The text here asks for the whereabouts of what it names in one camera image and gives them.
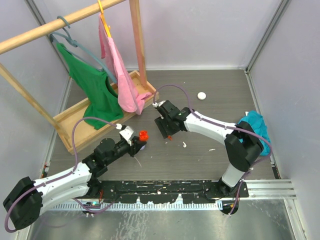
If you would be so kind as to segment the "orange charging case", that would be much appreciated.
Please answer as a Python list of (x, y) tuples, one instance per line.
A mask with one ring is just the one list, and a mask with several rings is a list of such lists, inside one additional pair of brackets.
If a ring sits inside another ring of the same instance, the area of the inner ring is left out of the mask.
[(139, 140), (146, 142), (149, 139), (148, 132), (146, 130), (141, 130), (139, 132)]

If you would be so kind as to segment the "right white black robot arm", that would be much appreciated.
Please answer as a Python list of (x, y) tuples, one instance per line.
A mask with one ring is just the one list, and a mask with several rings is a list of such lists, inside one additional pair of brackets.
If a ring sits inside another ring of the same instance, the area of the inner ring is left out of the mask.
[(231, 197), (239, 181), (260, 156), (264, 147), (249, 123), (228, 123), (204, 115), (188, 107), (179, 109), (169, 100), (154, 102), (159, 117), (154, 121), (163, 138), (178, 132), (191, 132), (206, 136), (225, 146), (229, 165), (218, 181), (217, 190)]

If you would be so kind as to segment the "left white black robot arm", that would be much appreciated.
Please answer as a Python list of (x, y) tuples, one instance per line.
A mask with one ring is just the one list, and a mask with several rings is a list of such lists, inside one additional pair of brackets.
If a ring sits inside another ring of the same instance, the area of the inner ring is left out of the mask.
[(98, 177), (108, 170), (108, 165), (126, 154), (134, 157), (146, 143), (138, 136), (131, 141), (122, 137), (119, 142), (105, 138), (75, 167), (46, 178), (32, 180), (26, 176), (20, 179), (3, 201), (7, 212), (5, 230), (9, 233), (22, 230), (66, 200), (97, 197), (100, 193)]

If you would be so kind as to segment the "white round charging case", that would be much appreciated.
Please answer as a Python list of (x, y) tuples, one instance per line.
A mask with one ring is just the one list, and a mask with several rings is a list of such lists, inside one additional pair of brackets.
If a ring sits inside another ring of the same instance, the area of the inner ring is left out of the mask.
[(207, 95), (206, 95), (204, 92), (199, 92), (199, 93), (197, 94), (197, 98), (198, 98), (199, 100), (201, 100), (201, 101), (205, 100), (206, 97), (207, 97)]

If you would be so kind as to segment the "pink cloth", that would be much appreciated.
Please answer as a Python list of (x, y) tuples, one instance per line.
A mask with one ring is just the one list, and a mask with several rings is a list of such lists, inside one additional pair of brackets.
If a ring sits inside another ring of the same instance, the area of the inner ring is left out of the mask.
[(115, 76), (118, 88), (118, 104), (128, 113), (140, 115), (145, 101), (152, 93), (139, 93), (129, 75), (122, 57), (112, 37), (107, 35), (102, 16), (99, 16), (98, 35), (101, 48), (101, 58), (105, 60), (109, 71)]

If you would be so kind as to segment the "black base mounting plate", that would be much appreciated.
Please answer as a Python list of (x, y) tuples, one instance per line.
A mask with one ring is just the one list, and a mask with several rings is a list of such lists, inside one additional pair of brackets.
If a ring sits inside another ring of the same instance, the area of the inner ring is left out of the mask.
[(97, 194), (108, 203), (173, 204), (181, 197), (183, 204), (206, 204), (237, 194), (247, 198), (246, 187), (246, 183), (237, 184), (230, 190), (213, 180), (103, 180)]

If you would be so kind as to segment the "green shirt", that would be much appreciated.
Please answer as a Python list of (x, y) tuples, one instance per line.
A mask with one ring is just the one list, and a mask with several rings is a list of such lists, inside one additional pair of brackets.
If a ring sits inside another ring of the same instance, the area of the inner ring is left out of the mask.
[(62, 43), (57, 43), (56, 47), (68, 65), (69, 76), (90, 101), (83, 114), (86, 118), (84, 121), (99, 130), (106, 124), (93, 117), (107, 122), (123, 118), (124, 113), (118, 103), (118, 95), (111, 87), (107, 73), (74, 57)]

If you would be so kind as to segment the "teal cloth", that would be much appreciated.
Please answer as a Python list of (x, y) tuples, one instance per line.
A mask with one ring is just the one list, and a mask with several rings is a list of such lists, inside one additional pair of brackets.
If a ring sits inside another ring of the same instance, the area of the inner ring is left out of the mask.
[(261, 114), (259, 114), (258, 112), (254, 111), (254, 110), (248, 111), (245, 113), (245, 116), (243, 116), (238, 121), (238, 123), (240, 123), (241, 121), (244, 121), (244, 122), (247, 122), (248, 124), (250, 124), (251, 128), (253, 129), (253, 131), (257, 135), (260, 135), (266, 141), (271, 143), (271, 140), (270, 140), (270, 137), (268, 134), (267, 125), (266, 125), (265, 120)]

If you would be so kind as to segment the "blue-grey hanger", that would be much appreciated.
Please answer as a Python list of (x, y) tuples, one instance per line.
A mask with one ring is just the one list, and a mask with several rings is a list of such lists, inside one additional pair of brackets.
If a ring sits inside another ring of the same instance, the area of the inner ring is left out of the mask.
[(65, 29), (65, 27), (62, 28), (62, 30), (66, 33), (66, 35), (59, 33), (57, 31), (51, 32), (48, 35), (48, 38), (50, 40), (50, 42), (53, 44), (60, 44), (61, 42), (59, 42), (56, 38), (56, 36), (62, 37), (66, 40), (66, 42), (71, 45), (74, 48), (80, 48), (83, 52), (85, 52), (87, 55), (89, 55), (93, 60), (95, 60), (100, 66), (101, 68), (97, 68), (95, 66), (93, 66), (91, 63), (89, 63), (88, 61), (86, 61), (84, 58), (82, 58), (81, 56), (75, 54), (74, 52), (70, 51), (69, 49), (66, 49), (66, 51), (68, 53), (70, 53), (72, 56), (78, 58), (79, 60), (83, 61), (84, 63), (88, 64), (89, 66), (93, 67), (94, 69), (98, 70), (98, 71), (102, 71), (104, 70), (107, 74), (107, 76), (111, 79), (111, 81), (114, 84), (117, 84), (118, 81), (115, 77), (115, 75), (113, 73), (111, 73), (111, 71), (109, 70), (109, 68), (100, 60), (98, 59), (89, 49), (87, 49), (86, 47), (84, 47), (82, 44), (80, 44), (79, 42), (77, 42), (75, 39), (72, 39), (70, 33)]

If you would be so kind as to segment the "yellow hanger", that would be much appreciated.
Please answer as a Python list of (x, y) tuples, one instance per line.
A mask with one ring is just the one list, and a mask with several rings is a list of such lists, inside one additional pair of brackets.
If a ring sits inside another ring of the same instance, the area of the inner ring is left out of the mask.
[(104, 9), (103, 9), (103, 6), (102, 6), (102, 3), (100, 0), (97, 0), (97, 3), (99, 5), (99, 9), (100, 9), (100, 19), (102, 21), (102, 24), (103, 24), (103, 27), (104, 27), (104, 30), (106, 32), (106, 35), (108, 38), (111, 38), (112, 35), (110, 33), (110, 26), (107, 24), (106, 20), (105, 20), (105, 15), (104, 15)]

